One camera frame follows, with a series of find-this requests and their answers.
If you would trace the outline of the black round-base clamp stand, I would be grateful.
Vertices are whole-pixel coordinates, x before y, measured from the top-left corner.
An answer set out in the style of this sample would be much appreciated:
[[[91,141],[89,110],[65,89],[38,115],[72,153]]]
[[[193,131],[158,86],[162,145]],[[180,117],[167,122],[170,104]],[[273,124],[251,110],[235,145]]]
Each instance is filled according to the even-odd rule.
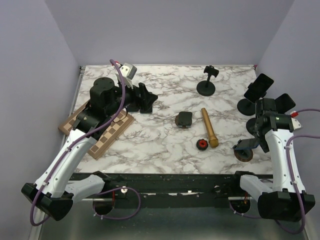
[[[212,65],[207,65],[203,72],[207,74],[207,80],[200,81],[196,86],[196,90],[200,95],[209,97],[212,96],[216,90],[215,85],[210,82],[211,77],[216,78],[220,71]]]

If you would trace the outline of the black phone teal edge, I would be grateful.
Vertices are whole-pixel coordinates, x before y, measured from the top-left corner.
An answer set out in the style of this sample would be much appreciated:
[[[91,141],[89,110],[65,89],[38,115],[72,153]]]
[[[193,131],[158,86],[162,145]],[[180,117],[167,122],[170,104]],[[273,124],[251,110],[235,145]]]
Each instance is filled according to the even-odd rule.
[[[140,109],[140,114],[152,114],[153,113],[153,107],[151,106],[148,109]]]

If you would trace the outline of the dark phone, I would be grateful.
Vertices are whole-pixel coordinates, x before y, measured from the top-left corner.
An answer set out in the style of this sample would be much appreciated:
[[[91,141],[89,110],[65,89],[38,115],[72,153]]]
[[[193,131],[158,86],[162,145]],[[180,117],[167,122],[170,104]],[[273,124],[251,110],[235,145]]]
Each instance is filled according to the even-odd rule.
[[[251,150],[259,146],[259,141],[255,138],[240,139],[232,148],[236,151]]]

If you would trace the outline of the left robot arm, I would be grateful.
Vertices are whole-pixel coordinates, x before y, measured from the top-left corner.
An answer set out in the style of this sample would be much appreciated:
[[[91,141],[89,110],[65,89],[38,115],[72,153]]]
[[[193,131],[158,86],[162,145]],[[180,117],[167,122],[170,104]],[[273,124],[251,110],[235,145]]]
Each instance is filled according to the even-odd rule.
[[[108,77],[96,79],[91,87],[90,99],[77,115],[68,138],[48,169],[35,183],[25,183],[22,194],[56,221],[62,220],[73,204],[92,195],[107,197],[111,191],[110,180],[102,172],[68,184],[76,167],[105,130],[125,107],[133,104],[142,111],[149,110],[158,99],[144,83],[128,87],[118,86]]]

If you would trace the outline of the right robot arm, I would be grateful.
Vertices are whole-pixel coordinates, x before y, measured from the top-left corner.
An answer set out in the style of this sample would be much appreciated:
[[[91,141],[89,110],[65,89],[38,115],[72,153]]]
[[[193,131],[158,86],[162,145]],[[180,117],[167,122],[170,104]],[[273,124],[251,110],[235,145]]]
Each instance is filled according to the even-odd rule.
[[[286,112],[295,107],[284,93],[276,99],[262,98],[255,103],[254,137],[239,140],[233,146],[240,159],[261,147],[272,161],[272,186],[264,184],[256,174],[237,171],[230,191],[241,196],[247,192],[257,201],[263,219],[298,222],[315,206],[315,197],[306,193],[296,163],[293,137],[300,124]]]

